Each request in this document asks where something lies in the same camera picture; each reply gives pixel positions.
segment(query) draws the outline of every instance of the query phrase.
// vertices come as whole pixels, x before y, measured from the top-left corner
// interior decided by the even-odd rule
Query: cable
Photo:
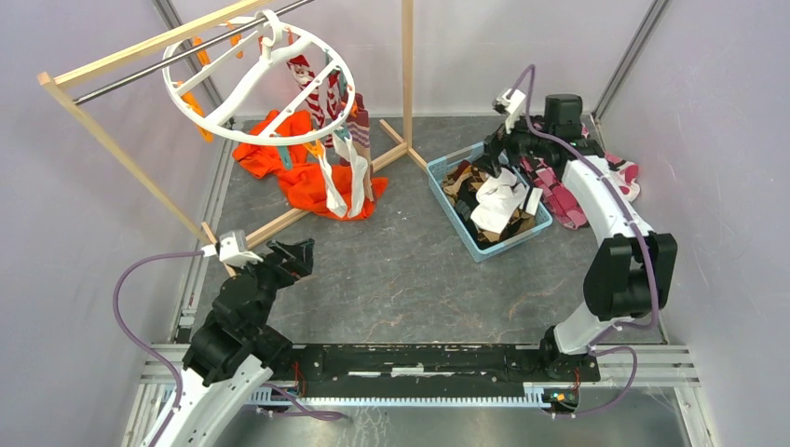
[[[341,419],[345,419],[346,416],[339,412],[324,412],[324,411],[315,411],[315,410],[308,410],[305,408],[304,405],[299,403],[298,400],[294,396],[291,396],[288,391],[280,388],[279,386],[274,386],[271,384],[262,384],[261,386],[265,386],[267,388],[271,388],[282,395],[287,401],[289,401],[294,407],[299,409],[299,413],[270,413],[272,416],[282,416],[282,417],[298,417],[298,416],[308,416],[312,417],[313,419],[318,419],[324,422],[334,422],[339,421]]]
[[[601,179],[601,182],[609,191],[609,194],[614,199],[618,208],[620,208],[623,217],[625,217],[629,227],[633,231],[633,235],[636,237],[636,241],[639,244],[639,249],[642,252],[642,257],[644,258],[645,261],[645,269],[647,270],[647,285],[650,288],[650,322],[648,324],[638,324],[629,321],[623,321],[620,323],[620,325],[629,328],[639,329],[642,331],[649,331],[655,328],[659,323],[659,291],[658,288],[656,287],[656,275],[655,272],[653,271],[653,261],[652,259],[650,259],[650,252],[647,249],[647,243],[645,242],[645,238],[642,236],[642,232],[639,231],[639,227],[636,226],[636,223],[633,221],[633,216],[628,211],[628,206],[625,204],[625,201],[618,194],[617,188],[615,188],[615,186],[609,182],[609,179],[604,177],[604,173],[601,172],[601,170],[598,169],[598,167],[596,167],[592,163],[592,161],[588,160],[587,157],[583,156],[578,150],[576,150],[575,147],[568,144],[565,140],[559,137],[555,137],[554,135],[551,135],[549,133],[543,133],[540,130],[535,129],[535,127],[532,124],[532,119],[529,117],[529,105],[530,102],[532,102],[532,89],[535,84],[534,63],[530,64],[524,69],[524,71],[519,76],[515,87],[511,90],[511,92],[521,85],[521,82],[524,80],[527,74],[531,74],[529,76],[529,87],[527,88],[526,91],[526,105],[525,105],[526,107],[525,121],[526,121],[526,126],[529,128],[529,131],[539,136],[540,138],[560,144],[568,152],[570,152],[576,159],[581,161],[581,163],[584,164],[584,166],[590,169],[592,173],[595,174],[596,177]],[[600,342],[607,335],[608,335],[608,331],[601,332],[601,334],[598,337],[596,337],[592,342],[590,342],[590,345],[597,345],[598,342]]]
[[[123,286],[123,282],[126,278],[134,271],[137,267],[150,263],[152,261],[158,261],[160,259],[170,259],[170,258],[191,258],[194,256],[202,256],[204,253],[203,251],[184,251],[184,252],[177,252],[177,253],[165,253],[165,254],[158,254],[156,256],[149,256],[145,259],[141,259],[140,261],[132,264],[126,271],[121,275],[116,283],[116,289],[113,291],[113,313],[116,316],[116,321],[118,326],[121,328],[121,331],[129,338],[135,345],[137,345],[140,349],[148,353],[149,355],[153,356],[155,359],[159,360],[165,367],[170,371],[172,374],[173,379],[175,380],[175,399],[173,400],[172,409],[178,409],[181,406],[181,396],[184,392],[184,383],[181,380],[181,375],[179,374],[178,370],[176,369],[175,365],[170,363],[169,360],[165,359],[161,354],[155,351],[151,346],[147,345],[143,340],[137,337],[129,326],[124,321],[123,317],[121,317],[121,311],[118,306],[120,301],[120,293],[121,293],[121,286]],[[154,437],[151,438],[151,443],[147,447],[154,447],[157,445],[159,438],[162,437],[162,433],[165,432],[165,428],[167,428],[170,420],[173,417],[173,411],[168,410],[168,414],[165,416],[165,420],[162,421],[162,425],[159,426],[159,429],[154,434]]]
[[[589,170],[591,170],[592,173],[594,173],[595,176],[598,177],[601,180],[601,182],[604,184],[606,189],[609,191],[609,194],[612,196],[612,199],[614,199],[614,201],[617,204],[618,208],[620,208],[620,211],[622,212],[623,217],[625,217],[625,219],[626,219],[626,221],[628,223],[628,226],[633,231],[634,237],[636,237],[636,241],[639,244],[639,250],[642,252],[642,258],[643,258],[644,263],[645,263],[645,269],[647,271],[647,285],[648,285],[648,287],[650,289],[650,322],[648,324],[639,324],[639,323],[633,323],[633,322],[630,322],[630,321],[623,321],[623,322],[620,322],[619,325],[623,326],[623,327],[638,329],[640,331],[649,331],[649,330],[655,328],[656,326],[658,326],[658,324],[659,324],[659,291],[658,291],[658,288],[656,287],[656,275],[655,275],[655,272],[653,271],[653,261],[652,261],[652,259],[650,259],[650,252],[649,252],[649,249],[647,248],[647,242],[645,241],[645,238],[642,236],[642,232],[639,231],[639,227],[633,221],[633,216],[628,211],[628,206],[625,204],[625,201],[623,200],[622,197],[620,197],[620,195],[617,192],[617,189],[609,181],[609,179],[604,177],[604,173],[601,172],[601,170],[598,169],[598,167],[596,167],[592,163],[592,161],[588,160],[578,150],[576,150],[576,148],[574,148],[573,146],[568,144],[566,141],[564,141],[563,139],[558,138],[558,137],[556,137],[554,135],[551,135],[549,133],[543,133],[543,132],[535,129],[535,127],[532,125],[532,119],[529,117],[529,105],[532,102],[532,90],[533,90],[533,86],[535,84],[535,71],[536,71],[536,69],[535,69],[535,64],[534,63],[529,64],[526,68],[524,68],[524,71],[521,73],[521,75],[519,75],[519,78],[516,80],[515,85],[513,86],[511,91],[509,92],[509,95],[506,96],[506,98],[509,98],[510,95],[513,93],[513,91],[516,90],[519,86],[521,86],[521,83],[522,83],[522,81],[524,81],[524,78],[526,77],[526,75],[530,75],[529,76],[529,86],[528,86],[527,91],[526,91],[526,105],[525,105],[526,110],[525,110],[525,113],[524,113],[525,114],[526,126],[529,128],[529,131],[532,132],[533,134],[539,136],[540,138],[543,138],[543,139],[546,139],[546,140],[549,140],[549,141],[556,142],[556,143],[560,144],[568,152],[570,152],[577,160],[581,161],[581,163],[584,164],[584,166],[586,166]],[[609,403],[606,403],[606,404],[604,404],[604,405],[602,405],[600,407],[593,408],[591,410],[586,410],[586,411],[580,412],[580,413],[575,413],[575,414],[570,414],[570,415],[557,414],[560,417],[571,417],[571,418],[573,418],[573,417],[582,416],[582,415],[585,415],[585,414],[594,414],[594,413],[601,412],[603,410],[606,410],[606,409],[610,408],[612,405],[615,405],[616,403],[620,402],[620,400],[622,400],[622,398],[625,396],[625,394],[628,392],[628,390],[631,389],[631,385],[633,384],[633,380],[636,377],[636,368],[637,368],[636,351],[634,351],[630,346],[625,346],[625,345],[623,345],[623,346],[615,346],[615,347],[612,347],[612,348],[607,349],[605,351],[595,351],[595,346],[598,343],[600,343],[602,340],[607,338],[609,336],[609,334],[612,331],[615,331],[615,330],[616,330],[616,327],[614,325],[612,325],[612,326],[606,328],[606,330],[601,332],[597,337],[592,339],[592,341],[588,345],[588,353],[591,356],[593,356],[593,357],[602,357],[602,356],[605,356],[606,354],[611,354],[611,353],[617,352],[617,351],[625,351],[625,350],[627,350],[627,351],[631,352],[631,356],[633,357],[633,368],[631,369],[631,376],[628,378],[628,382],[626,382],[625,386],[623,387],[621,392],[618,394],[618,396],[616,398],[614,398],[612,401],[610,401]]]

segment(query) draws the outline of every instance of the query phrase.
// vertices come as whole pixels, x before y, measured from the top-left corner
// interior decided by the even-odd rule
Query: white panel
[[[195,238],[35,75],[59,75],[165,27],[147,1],[12,0],[3,15],[13,20],[0,30],[0,444],[118,445],[144,355],[116,326],[113,287],[134,261],[192,250]],[[112,80],[103,76],[71,93]],[[161,76],[86,107],[198,217],[218,146],[204,143],[176,111]],[[167,334],[187,266],[162,261],[129,277],[121,311],[143,340]]]
[[[724,445],[787,444],[790,3],[672,2],[606,114],[634,204],[679,249],[665,315]]]
[[[192,20],[230,0],[173,0]],[[277,0],[277,9],[291,0]],[[538,65],[537,109],[549,93],[582,95],[590,110],[650,5],[649,0],[416,0],[415,112],[419,115],[491,113],[491,101],[530,62]],[[400,115],[401,1],[316,0],[282,18],[324,39],[343,55],[365,105],[378,115]],[[211,55],[219,56],[219,45]],[[318,71],[320,54],[308,57]],[[252,67],[252,55],[213,76],[227,96]],[[286,67],[260,86],[239,115],[265,115],[298,92]]]

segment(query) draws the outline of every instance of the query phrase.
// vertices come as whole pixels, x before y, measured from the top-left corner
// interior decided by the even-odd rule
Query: orange garment
[[[260,134],[266,126],[277,117],[278,112],[269,112],[266,120],[252,128],[250,134]],[[301,110],[289,116],[277,128],[277,133],[283,137],[304,135],[312,130],[310,113]],[[258,146],[255,144],[241,143],[235,151],[233,158],[249,173],[256,178],[263,178],[268,173],[273,173],[279,180],[279,189],[291,203],[299,210],[314,212],[319,216],[328,217],[337,221],[358,221],[367,219],[375,210],[375,203],[365,199],[360,214],[353,218],[337,217],[326,208],[326,185],[321,175],[318,163],[307,163],[307,149],[302,144],[288,146],[291,154],[293,169],[286,170],[279,160],[277,148],[274,146]],[[337,192],[351,208],[351,167],[332,166],[332,181]],[[371,179],[373,192],[378,199],[387,189],[388,179]]]
[[[291,206],[299,210],[307,210],[319,216],[329,217],[338,221],[358,221],[367,219],[375,210],[375,203],[365,199],[362,211],[352,218],[337,217],[326,208],[326,186],[318,163],[302,163],[293,165],[291,170],[283,170],[278,176],[279,189],[288,198]],[[332,182],[337,192],[351,209],[351,166],[332,166]],[[388,179],[373,178],[371,184],[373,194],[378,199],[387,189]]]
[[[274,121],[278,113],[276,110],[269,112],[264,121],[252,128],[250,134],[260,135],[266,126]],[[292,137],[294,135],[304,135],[312,129],[313,123],[310,121],[310,113],[306,110],[300,110],[286,118],[277,128],[277,133],[281,137]],[[288,146],[288,152],[291,154],[291,161],[294,165],[307,161],[307,149],[302,144]],[[279,176],[279,173],[284,170],[282,162],[279,160],[277,148],[274,146],[259,146],[243,142],[233,151],[233,158],[242,168],[258,179],[264,178],[268,173]]]

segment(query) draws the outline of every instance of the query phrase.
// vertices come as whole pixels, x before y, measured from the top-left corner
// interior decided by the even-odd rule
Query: white sock
[[[362,212],[362,205],[365,203],[365,173],[368,171],[368,160],[357,155],[350,135],[347,138],[340,138],[333,133],[332,140],[334,151],[348,160],[351,165],[351,210],[348,212],[348,217],[356,217]]]
[[[321,156],[318,156],[317,159],[319,160],[321,174],[323,175],[323,182],[326,185],[326,208],[335,216],[343,217],[346,215],[348,206],[343,196],[340,196],[340,193],[337,192],[337,188],[332,181],[332,165],[330,165],[329,161],[326,159],[325,152]]]

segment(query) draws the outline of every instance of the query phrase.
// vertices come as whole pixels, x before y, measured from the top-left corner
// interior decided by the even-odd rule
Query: blue plastic basket
[[[447,218],[450,219],[450,223],[453,224],[453,227],[458,232],[458,235],[461,236],[461,240],[464,242],[464,245],[467,247],[467,250],[471,254],[471,257],[474,259],[476,263],[484,259],[488,259],[491,256],[496,254],[500,254],[501,252],[509,249],[510,247],[515,247],[522,242],[535,237],[543,231],[544,228],[552,224],[552,214],[546,210],[546,207],[543,206],[542,203],[538,204],[538,212],[535,215],[535,227],[529,231],[525,231],[522,234],[511,237],[506,239],[497,245],[491,246],[485,250],[481,250],[477,247],[474,239],[472,239],[471,235],[467,231],[464,224],[461,222],[461,218],[458,217],[458,214],[455,210],[453,210],[453,206],[450,204],[450,200],[444,194],[442,190],[442,179],[447,175],[448,172],[453,170],[458,164],[464,160],[474,161],[479,156],[483,154],[483,144],[478,142],[477,144],[473,144],[472,146],[466,147],[459,151],[455,151],[454,153],[443,156],[438,160],[433,160],[428,163],[428,175],[430,177],[429,186],[430,190],[433,192],[433,195],[436,196],[436,199],[439,200],[439,205],[442,206],[442,210],[444,213],[447,214]],[[516,172],[518,178],[526,184],[526,180]]]

